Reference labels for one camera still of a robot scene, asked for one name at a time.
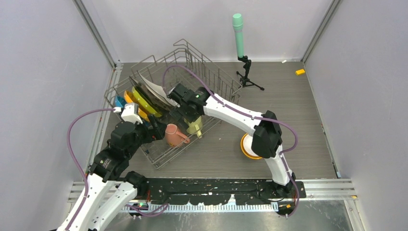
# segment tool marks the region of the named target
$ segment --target pink mug handle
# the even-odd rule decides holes
[[[182,137],[185,143],[190,143],[190,139],[180,131],[177,131],[176,134]]]

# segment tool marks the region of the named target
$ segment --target mini tripod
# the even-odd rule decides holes
[[[257,85],[256,83],[254,83],[250,79],[248,79],[249,68],[251,68],[251,63],[252,63],[252,61],[250,59],[248,59],[248,56],[243,56],[241,58],[238,57],[238,60],[245,63],[244,66],[243,66],[243,68],[245,69],[245,76],[242,76],[240,74],[240,72],[237,71],[237,75],[241,76],[240,82],[242,83],[242,87],[245,88],[245,87],[250,87],[250,86],[256,86],[261,90],[265,90],[265,88]]]

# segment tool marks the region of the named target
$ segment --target orange mug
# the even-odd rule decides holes
[[[190,139],[184,135],[175,124],[168,124],[165,139],[170,147],[179,147],[184,143],[190,143]]]

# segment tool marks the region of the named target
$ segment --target metal wire dish rack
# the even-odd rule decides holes
[[[120,95],[123,97],[124,92],[131,90],[135,82],[143,83],[142,77],[161,86],[162,76],[167,67],[178,64],[193,71],[214,93],[232,103],[238,104],[240,98],[239,91],[242,87],[238,80],[228,75],[185,39],[175,42],[173,46],[176,47],[175,50],[160,59],[156,59],[154,55],[151,55],[133,65],[131,67],[132,75],[109,88],[105,92],[105,100],[114,107],[115,96]],[[172,89],[178,83],[193,91],[202,86],[195,77],[184,69],[171,68],[166,74],[165,89]],[[166,124],[172,123],[178,125],[168,113],[163,113],[163,116],[157,119]],[[202,122],[201,139],[205,139],[205,134],[220,123],[221,120],[204,115],[202,116]],[[160,169],[183,151],[186,151],[193,143],[200,141],[197,135],[189,134],[181,126],[178,127],[188,136],[188,139],[190,139],[189,143],[171,148],[166,140],[160,140],[141,146],[140,149],[156,169]]]

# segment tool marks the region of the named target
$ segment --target mint green cylinder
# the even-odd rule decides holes
[[[237,44],[237,55],[239,58],[243,57],[243,19],[240,13],[236,13],[232,16],[232,26],[235,31],[235,43]]]

